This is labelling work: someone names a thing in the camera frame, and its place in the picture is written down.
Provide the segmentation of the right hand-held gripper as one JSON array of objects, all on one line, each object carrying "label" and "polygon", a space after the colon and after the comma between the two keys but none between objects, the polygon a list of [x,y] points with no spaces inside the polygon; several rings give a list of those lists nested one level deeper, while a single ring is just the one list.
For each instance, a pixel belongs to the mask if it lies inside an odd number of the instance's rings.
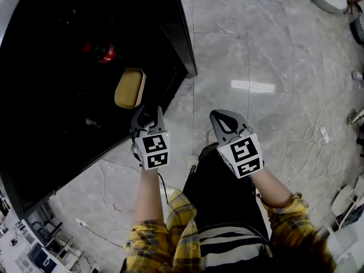
[{"label": "right hand-held gripper", "polygon": [[258,137],[241,114],[218,109],[211,111],[209,118],[219,142],[217,151],[237,178],[263,168]]}]

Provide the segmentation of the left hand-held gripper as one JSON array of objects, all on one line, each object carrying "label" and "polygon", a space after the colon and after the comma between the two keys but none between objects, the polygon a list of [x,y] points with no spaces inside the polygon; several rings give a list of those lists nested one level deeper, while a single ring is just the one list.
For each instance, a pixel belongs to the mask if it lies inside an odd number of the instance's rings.
[{"label": "left hand-held gripper", "polygon": [[144,105],[140,105],[130,122],[131,150],[145,170],[164,167],[169,163],[170,133],[166,130],[162,108],[157,107],[154,124],[144,128]]}]

